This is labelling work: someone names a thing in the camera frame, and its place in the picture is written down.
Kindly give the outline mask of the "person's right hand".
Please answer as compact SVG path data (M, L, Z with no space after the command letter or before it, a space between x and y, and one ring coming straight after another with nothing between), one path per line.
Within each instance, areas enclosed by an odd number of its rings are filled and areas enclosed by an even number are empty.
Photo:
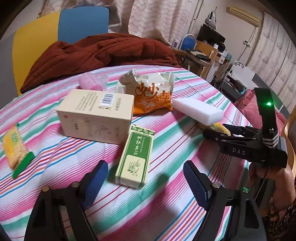
M259 178L266 173L265 167L259 167L256 163L249 165L250 186L254 187ZM275 181L273 204L276 211L283 211L290 207L295 200L294 176L289 165L286 168L271 167L266 175L267 179Z

